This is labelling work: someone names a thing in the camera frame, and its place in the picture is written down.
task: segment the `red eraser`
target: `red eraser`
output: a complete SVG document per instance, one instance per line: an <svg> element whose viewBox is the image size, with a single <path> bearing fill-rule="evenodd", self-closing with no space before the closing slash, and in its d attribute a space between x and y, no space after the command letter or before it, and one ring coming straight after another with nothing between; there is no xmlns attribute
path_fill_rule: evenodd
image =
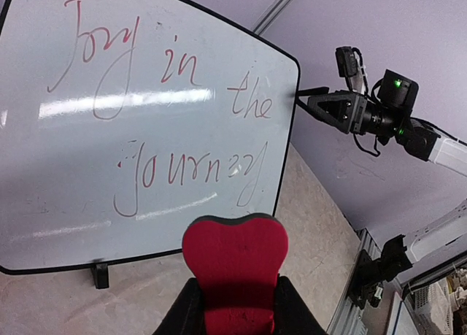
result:
<svg viewBox="0 0 467 335"><path fill-rule="evenodd" d="M204 216L183 236L183 257L204 297L207 335L269 335L287 233L266 214Z"/></svg>

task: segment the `black metal bracket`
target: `black metal bracket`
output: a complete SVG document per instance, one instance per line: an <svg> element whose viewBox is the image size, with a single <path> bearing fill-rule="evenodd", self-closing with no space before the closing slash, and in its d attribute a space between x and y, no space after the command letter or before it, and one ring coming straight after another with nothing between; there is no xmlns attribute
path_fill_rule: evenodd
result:
<svg viewBox="0 0 467 335"><path fill-rule="evenodd" d="M153 335L206 335L205 307L198 281L191 278ZM274 290L273 335L326 335L287 277L277 278Z"/></svg>
<svg viewBox="0 0 467 335"><path fill-rule="evenodd" d="M109 266L107 263L97 263L91 266L96 289L107 289L109 287Z"/></svg>
<svg viewBox="0 0 467 335"><path fill-rule="evenodd" d="M378 307L382 295L382 282L390 282L399 273L412 268L406 251L404 235L388 240L382 249L381 257L375 260L362 250L347 291L352 302L360 309L365 308L367 301L371 306Z"/></svg>

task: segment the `floor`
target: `floor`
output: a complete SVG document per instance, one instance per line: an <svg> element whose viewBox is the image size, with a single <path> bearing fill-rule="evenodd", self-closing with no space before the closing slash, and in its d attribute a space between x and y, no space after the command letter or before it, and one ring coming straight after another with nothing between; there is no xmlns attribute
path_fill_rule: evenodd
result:
<svg viewBox="0 0 467 335"><path fill-rule="evenodd" d="M293 147L276 217L290 240L281 274L291 279L326 328L359 241ZM96 290L85 270L21 277L0 274L0 334L151 334L189 277L181 255L112 266L106 290Z"/></svg>

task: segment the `whiteboard frame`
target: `whiteboard frame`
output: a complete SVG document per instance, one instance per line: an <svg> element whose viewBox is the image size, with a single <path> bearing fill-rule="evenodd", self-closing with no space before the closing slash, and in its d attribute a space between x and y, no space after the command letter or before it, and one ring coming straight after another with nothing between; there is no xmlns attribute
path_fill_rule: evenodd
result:
<svg viewBox="0 0 467 335"><path fill-rule="evenodd" d="M298 79L297 79L297 85L296 85L296 94L298 92L298 87L300 83L300 76L301 76L301 70L300 70L300 64L298 63L298 60L294 58L291 54L286 53L284 50L281 48L277 47L276 45L273 45L272 43L268 42L264 38L258 36L257 34L251 32L249 29L240 26L238 23L233 22L232 20L217 14L216 12L213 12L211 9L208 9L206 7L203 7L202 5L195 3L194 1L191 0L178 0L181 1L185 4L188 4L195 9L201 10L202 12L205 12L206 14L211 15L214 18L217 18L218 20L223 21L224 23L227 23L230 26L233 26L234 28L237 28L238 30L250 35L252 38L257 39L258 41L268 45L269 47L273 48L276 50L278 53L281 53L291 59L293 62L295 62L297 68L298 68ZM0 36L1 36L1 31L3 29L5 20L7 19L7 13L9 6L11 4L12 0L5 0L4 6L2 11L0 12ZM281 170L281 175L280 175L280 181L279 181L279 186L277 188L277 194L276 194L276 201L274 203L274 208L273 208L273 213L272 215L275 216L276 214L276 208L277 208L277 203L279 201L279 193L280 189L282 187L282 179L284 177L284 171L285 171L285 161L287 159L287 154L289 150L289 145L290 145L290 136L292 134L292 127L293 127L293 119L295 117L295 110L296 110L296 103L293 103L293 109L292 109L292 120L290 122L290 128L289 128L289 133L287 136L287 144L285 146L285 154L284 154L284 160L282 162L282 170ZM122 263L130 263L130 262L136 262L136 261L143 261L151 258L158 258L158 257L163 257L167 255L173 255L176 253L181 253L182 249L177 249L177 250L170 250L170 251L164 251L162 253L153 253L149 255L141 255L141 256L136 256L136 257L131 257L131 258L121 258L117 260L112 260L112 261L102 261L102 263L107 264L108 266L115 265L115 264L122 264ZM27 274L43 274L43 273L53 273L53 272L65 272L65 271L74 271L78 269L90 269L91 267L94 267L96 264L99 264L98 261L94 263L85 263L85 264L80 264L80 265L74 265L74 266L60 266L60 267L53 267L53 268L41 268L41 269L6 269L2 266L0 266L0 272L8 275L27 275Z"/></svg>

